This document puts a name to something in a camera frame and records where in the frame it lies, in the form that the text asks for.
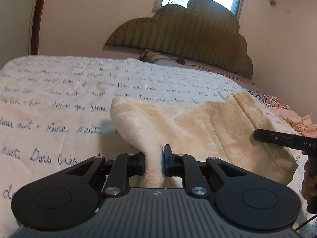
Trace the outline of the person's right hand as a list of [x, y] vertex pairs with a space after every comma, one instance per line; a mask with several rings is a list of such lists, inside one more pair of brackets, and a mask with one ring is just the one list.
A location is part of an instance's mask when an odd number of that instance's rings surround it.
[[301, 195], [307, 201], [317, 195], [316, 175], [312, 176], [310, 172], [309, 162], [307, 161], [304, 165], [304, 179], [301, 184]]

